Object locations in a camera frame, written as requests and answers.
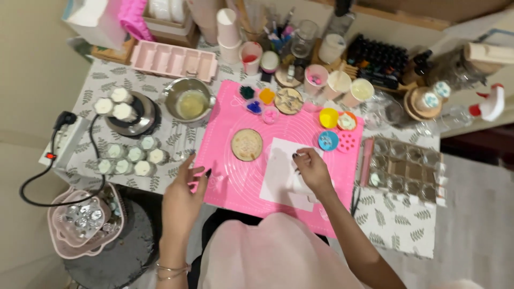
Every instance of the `floor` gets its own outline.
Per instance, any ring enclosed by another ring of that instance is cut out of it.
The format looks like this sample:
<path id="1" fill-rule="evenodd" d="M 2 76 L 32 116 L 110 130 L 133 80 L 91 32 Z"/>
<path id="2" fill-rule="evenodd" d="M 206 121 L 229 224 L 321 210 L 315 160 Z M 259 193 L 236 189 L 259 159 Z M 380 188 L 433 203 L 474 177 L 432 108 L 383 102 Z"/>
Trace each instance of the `floor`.
<path id="1" fill-rule="evenodd" d="M 514 183 L 503 168 L 445 155 L 448 208 L 437 209 L 434 259 L 379 249 L 408 289 L 471 279 L 485 289 L 514 284 Z M 201 225 L 215 210 L 204 205 L 193 228 L 187 262 L 201 253 Z M 341 256 L 336 239 L 331 247 Z"/>

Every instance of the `woman's hand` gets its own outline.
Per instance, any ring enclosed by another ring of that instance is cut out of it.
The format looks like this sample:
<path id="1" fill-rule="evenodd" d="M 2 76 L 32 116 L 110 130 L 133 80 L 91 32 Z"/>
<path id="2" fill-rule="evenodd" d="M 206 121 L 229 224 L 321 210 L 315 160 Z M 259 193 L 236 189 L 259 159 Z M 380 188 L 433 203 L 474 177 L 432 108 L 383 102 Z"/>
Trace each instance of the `woman's hand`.
<path id="1" fill-rule="evenodd" d="M 194 222 L 198 218 L 201 204 L 204 201 L 207 181 L 211 169 L 201 176 L 195 174 L 205 170 L 204 167 L 189 169 L 196 154 L 189 156 L 178 168 L 175 180 L 166 188 L 162 199 L 162 237 L 187 241 Z M 196 192 L 192 182 L 198 182 Z"/>
<path id="2" fill-rule="evenodd" d="M 298 166 L 303 181 L 314 192 L 316 197 L 320 201 L 332 196 L 337 198 L 325 161 L 323 161 L 316 150 L 305 148 L 299 149 L 296 152 L 292 156 L 295 164 Z"/>

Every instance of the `pink basket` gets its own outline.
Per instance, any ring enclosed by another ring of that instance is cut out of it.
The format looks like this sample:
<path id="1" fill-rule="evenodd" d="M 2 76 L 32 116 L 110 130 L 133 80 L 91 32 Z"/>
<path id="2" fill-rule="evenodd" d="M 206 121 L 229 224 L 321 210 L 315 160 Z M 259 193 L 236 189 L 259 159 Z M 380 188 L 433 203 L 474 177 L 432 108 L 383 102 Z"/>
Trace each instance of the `pink basket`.
<path id="1" fill-rule="evenodd" d="M 119 192 L 116 188 L 108 183 L 111 187 L 113 194 L 115 196 L 115 200 L 118 203 L 118 206 L 121 210 L 121 225 L 120 228 L 115 232 L 106 232 L 102 234 L 102 232 L 96 233 L 91 239 L 89 239 L 84 245 L 80 247 L 72 247 L 67 242 L 61 240 L 58 235 L 60 232 L 57 231 L 56 227 L 53 225 L 52 216 L 57 209 L 60 207 L 52 207 L 48 209 L 47 220 L 48 220 L 48 229 L 50 231 L 50 237 L 52 239 L 53 247 L 56 250 L 56 253 L 64 259 L 76 259 L 82 256 L 96 256 L 98 255 L 104 247 L 116 239 L 121 231 L 123 230 L 126 222 L 126 210 L 125 206 L 121 200 Z M 62 203 L 67 198 L 70 197 L 71 194 L 75 192 L 75 188 L 70 187 L 65 193 L 58 196 L 55 200 L 53 200 L 52 204 Z"/>
<path id="2" fill-rule="evenodd" d="M 73 201 L 85 198 L 87 196 L 89 196 L 88 192 L 82 191 L 82 190 L 77 190 L 77 191 L 72 192 L 64 201 L 65 202 L 73 202 Z M 98 201 L 100 210 L 102 211 L 102 218 L 100 220 L 102 221 L 102 225 L 103 225 L 111 217 L 111 210 L 109 209 L 109 206 L 102 199 L 95 196 L 92 198 L 92 200 Z M 68 243 L 71 247 L 78 248 L 78 247 L 84 245 L 85 243 L 87 243 L 87 241 L 89 241 L 91 238 L 93 238 L 98 233 L 98 231 L 100 231 L 100 229 L 101 229 L 101 226 L 100 226 L 97 230 L 95 230 L 95 232 L 90 234 L 89 238 L 79 238 L 77 235 L 74 234 L 74 230 L 75 230 L 74 224 L 69 223 L 64 220 L 65 214 L 66 214 L 65 206 L 57 207 L 55 212 L 53 212 L 52 223 L 58 232 L 57 238 L 59 240 L 62 240 L 64 242 Z"/>

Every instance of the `white box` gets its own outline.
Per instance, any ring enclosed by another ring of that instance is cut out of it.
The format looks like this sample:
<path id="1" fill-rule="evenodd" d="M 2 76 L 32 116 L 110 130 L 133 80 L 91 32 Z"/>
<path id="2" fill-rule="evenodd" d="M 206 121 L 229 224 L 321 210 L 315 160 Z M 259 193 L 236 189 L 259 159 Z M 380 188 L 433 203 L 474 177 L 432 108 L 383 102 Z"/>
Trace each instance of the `white box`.
<path id="1" fill-rule="evenodd" d="M 68 0 L 62 20 L 92 45 L 121 50 L 126 32 L 118 21 L 122 0 Z"/>

